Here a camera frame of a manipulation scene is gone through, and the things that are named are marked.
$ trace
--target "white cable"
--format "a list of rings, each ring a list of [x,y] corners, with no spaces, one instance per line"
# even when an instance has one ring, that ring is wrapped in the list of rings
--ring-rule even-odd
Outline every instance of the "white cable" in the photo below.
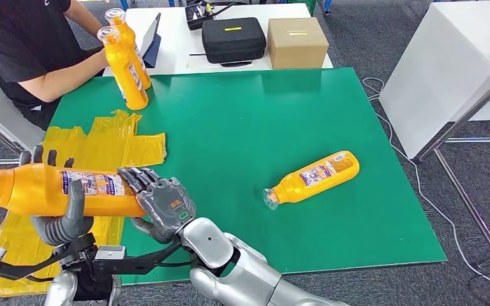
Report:
[[[382,84],[382,86],[380,87],[380,90],[378,91],[375,88],[373,88],[372,86],[370,86],[369,84],[367,84],[366,83],[367,80],[374,80],[374,81],[380,82]],[[371,102],[373,100],[378,100],[378,98],[380,97],[380,93],[384,89],[384,81],[383,80],[380,80],[379,78],[365,78],[365,79],[362,80],[362,83],[363,83],[364,86],[366,86],[367,88],[371,89],[372,91],[374,91],[376,93],[376,94],[368,97],[369,102]],[[378,116],[378,118],[380,118],[381,120],[383,120],[384,122],[386,122],[388,124],[388,127],[390,127],[389,142],[390,142],[390,145],[392,146],[392,148],[394,148],[394,150],[396,150],[397,152],[399,152],[399,154],[401,154],[409,163],[412,164],[412,166],[414,166],[414,171],[416,173],[416,181],[418,183],[418,192],[420,193],[420,196],[422,196],[422,198],[426,202],[428,202],[452,226],[452,231],[454,233],[454,240],[456,241],[457,250],[459,251],[459,253],[461,255],[461,258],[463,259],[463,261],[465,262],[465,264],[474,273],[476,273],[479,276],[481,276],[481,277],[487,279],[488,281],[490,281],[490,278],[488,276],[486,276],[483,273],[479,272],[478,270],[474,269],[474,267],[471,266],[471,264],[469,264],[468,261],[466,260],[466,257],[465,257],[465,255],[463,253],[463,250],[462,250],[461,246],[459,245],[459,240],[457,239],[456,225],[454,224],[454,222],[452,220],[450,220],[450,218],[448,218],[440,209],[438,209],[438,207],[435,206],[433,204],[433,202],[431,202],[426,196],[424,196],[424,193],[422,192],[422,185],[420,183],[420,175],[418,174],[418,166],[416,166],[416,164],[412,160],[410,160],[403,152],[401,152],[395,145],[392,144],[392,138],[393,138],[393,134],[394,134],[393,129],[392,129],[392,124],[387,119],[384,119],[381,115],[378,115],[376,112],[375,112],[375,114]]]

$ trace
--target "yellow bottle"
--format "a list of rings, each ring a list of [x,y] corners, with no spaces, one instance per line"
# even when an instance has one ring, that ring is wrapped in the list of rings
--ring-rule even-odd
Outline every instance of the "yellow bottle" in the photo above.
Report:
[[[148,89],[151,86],[151,77],[147,73],[144,59],[136,46],[136,34],[125,22],[125,11],[120,8],[111,8],[104,14],[106,20],[119,31],[119,41],[123,43],[129,52],[134,69],[138,72],[142,87]]]
[[[130,110],[141,110],[147,106],[147,94],[136,69],[132,65],[129,52],[119,41],[119,31],[114,27],[103,27],[97,37],[104,43],[108,64],[112,68],[115,81],[126,106]]]
[[[85,192],[84,215],[144,215],[117,172],[56,168],[47,164],[0,170],[0,207],[20,215],[63,215],[73,180],[80,180]]]
[[[296,203],[354,178],[358,171],[360,164],[352,153],[337,152],[285,176],[273,189],[264,189],[264,202],[271,209]]]

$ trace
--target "yellow plastic bag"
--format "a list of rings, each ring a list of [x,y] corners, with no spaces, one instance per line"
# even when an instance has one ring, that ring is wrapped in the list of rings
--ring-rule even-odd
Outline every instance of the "yellow plastic bag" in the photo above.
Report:
[[[115,170],[122,166],[149,166],[160,164],[166,157],[165,134],[136,136],[141,116],[129,115],[123,110],[113,117],[97,117],[86,136],[82,128],[49,127],[44,137],[44,160],[50,149],[57,150],[57,164],[73,157],[74,168]],[[92,232],[98,245],[117,245],[121,240],[122,217],[95,217]],[[34,265],[47,259],[52,248],[36,234],[29,218],[8,212],[0,228],[0,247],[6,250],[4,262],[13,265]],[[54,264],[34,274],[35,277],[53,277],[59,273]],[[31,282],[26,279],[0,278],[0,297],[45,293],[50,282]]]

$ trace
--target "cardboard box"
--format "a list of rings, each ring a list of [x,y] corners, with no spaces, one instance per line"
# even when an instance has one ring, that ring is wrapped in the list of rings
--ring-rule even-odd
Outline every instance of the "cardboard box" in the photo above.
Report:
[[[273,69],[322,68],[328,46],[314,17],[269,20],[267,49]]]

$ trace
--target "green table surface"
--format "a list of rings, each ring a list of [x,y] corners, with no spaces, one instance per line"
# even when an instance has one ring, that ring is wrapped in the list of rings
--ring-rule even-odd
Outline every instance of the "green table surface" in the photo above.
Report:
[[[138,135],[167,134],[153,168],[177,177],[198,216],[260,251],[283,273],[445,261],[353,69],[153,76]],[[63,97],[53,126],[91,128],[126,109],[113,78]],[[296,204],[268,209],[262,190],[340,150],[360,172]],[[121,244],[135,256],[162,249],[125,220]],[[179,250],[167,261],[186,261]],[[183,281],[188,267],[124,275],[124,284]]]

